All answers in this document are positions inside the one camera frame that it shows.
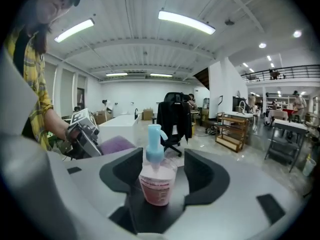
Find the staircase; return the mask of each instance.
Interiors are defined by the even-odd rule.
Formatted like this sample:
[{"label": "staircase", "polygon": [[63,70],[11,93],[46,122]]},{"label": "staircase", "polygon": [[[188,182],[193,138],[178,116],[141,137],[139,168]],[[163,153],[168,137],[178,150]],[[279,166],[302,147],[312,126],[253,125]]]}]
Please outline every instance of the staircase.
[{"label": "staircase", "polygon": [[200,71],[199,73],[195,74],[194,77],[198,79],[205,87],[209,89],[209,70],[205,68],[204,70]]}]

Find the purple cushion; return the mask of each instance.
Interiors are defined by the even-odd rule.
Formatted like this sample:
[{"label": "purple cushion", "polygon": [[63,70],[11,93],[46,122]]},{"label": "purple cushion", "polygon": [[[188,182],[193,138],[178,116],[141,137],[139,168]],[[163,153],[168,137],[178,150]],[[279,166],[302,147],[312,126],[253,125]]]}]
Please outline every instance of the purple cushion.
[{"label": "purple cushion", "polygon": [[116,136],[106,140],[100,146],[103,155],[112,154],[122,150],[136,148],[129,140],[122,136]]}]

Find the person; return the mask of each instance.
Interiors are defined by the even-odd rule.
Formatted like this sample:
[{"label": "person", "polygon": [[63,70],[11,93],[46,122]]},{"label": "person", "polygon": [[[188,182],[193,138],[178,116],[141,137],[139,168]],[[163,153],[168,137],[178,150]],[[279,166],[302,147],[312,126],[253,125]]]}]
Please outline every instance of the person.
[{"label": "person", "polygon": [[75,106],[73,109],[73,113],[79,112],[81,108],[79,106]]},{"label": "person", "polygon": [[105,115],[105,121],[108,121],[108,118],[111,116],[114,106],[112,105],[112,102],[107,99],[104,99],[102,103],[104,104],[103,110]]},{"label": "person", "polygon": [[47,91],[44,76],[47,33],[56,19],[78,3],[79,0],[26,1],[4,42],[17,70],[38,97],[22,135],[37,141],[45,150],[51,150],[47,131],[65,140],[69,126],[54,111]]},{"label": "person", "polygon": [[195,96],[192,93],[189,93],[190,100],[188,100],[188,103],[190,104],[191,110],[197,110],[197,104],[195,100]]},{"label": "person", "polygon": [[256,96],[252,93],[251,96],[249,97],[249,106],[251,108],[254,107],[254,105],[256,104]]},{"label": "person", "polygon": [[306,101],[304,98],[300,97],[300,94],[297,90],[293,92],[293,95],[295,96],[295,100],[293,103],[293,107],[296,108],[296,111],[292,113],[293,116],[299,116],[299,121],[304,119],[305,110],[307,107]]},{"label": "person", "polygon": [[277,105],[275,101],[272,101],[271,106],[272,106],[272,110],[277,110]]}]

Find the recessed light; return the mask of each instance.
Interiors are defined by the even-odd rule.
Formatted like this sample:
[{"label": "recessed light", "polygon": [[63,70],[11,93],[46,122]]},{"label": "recessed light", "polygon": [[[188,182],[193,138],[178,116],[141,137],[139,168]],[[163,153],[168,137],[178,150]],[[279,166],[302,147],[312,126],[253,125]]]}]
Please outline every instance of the recessed light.
[{"label": "recessed light", "polygon": [[157,73],[151,73],[150,76],[152,76],[152,77],[172,78],[172,74],[157,74]]},{"label": "recessed light", "polygon": [[158,18],[159,20],[165,20],[165,21],[176,22],[183,25],[187,25],[189,27],[203,31],[209,35],[212,35],[214,32],[216,32],[216,30],[212,26],[204,24],[201,21],[195,20],[193,18],[189,18],[186,16],[172,13],[172,12],[161,10],[159,11]]},{"label": "recessed light", "polygon": [[264,42],[262,42],[262,43],[259,44],[259,48],[262,48],[262,49],[263,49],[263,48],[266,48],[266,47],[267,47],[267,45],[266,45]]},{"label": "recessed light", "polygon": [[66,30],[65,32],[63,32],[59,36],[57,36],[54,39],[54,41],[56,41],[57,43],[60,43],[63,40],[65,40],[66,38],[74,35],[75,33],[78,33],[79,31],[82,31],[82,30],[85,30],[89,27],[92,27],[94,24],[95,23],[92,19],[88,19],[84,22],[79,23],[78,25],[73,26],[72,28],[69,28],[68,30]]},{"label": "recessed light", "polygon": [[128,73],[110,73],[110,74],[105,74],[107,77],[119,77],[119,76],[127,76]]},{"label": "recessed light", "polygon": [[300,30],[296,30],[296,31],[294,31],[294,33],[293,33],[293,36],[294,36],[295,38],[299,38],[299,37],[301,37],[301,35],[302,35],[302,32],[301,32]]}]

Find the yellow plaid shirt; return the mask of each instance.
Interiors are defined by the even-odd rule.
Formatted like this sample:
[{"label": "yellow plaid shirt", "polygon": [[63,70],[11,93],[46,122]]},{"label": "yellow plaid shirt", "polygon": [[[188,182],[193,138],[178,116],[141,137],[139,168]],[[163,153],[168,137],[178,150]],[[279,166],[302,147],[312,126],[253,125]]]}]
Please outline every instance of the yellow plaid shirt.
[{"label": "yellow plaid shirt", "polygon": [[[6,38],[4,43],[12,59],[14,57],[19,32],[20,30],[15,29],[12,34]],[[44,56],[37,54],[33,49],[33,39],[34,36],[29,40],[24,53],[23,78],[38,96],[38,100],[29,116],[29,119],[35,139],[45,150],[50,150],[51,147],[47,138],[47,131],[45,130],[44,116],[48,109],[53,109],[53,106],[47,92],[44,76]]]}]

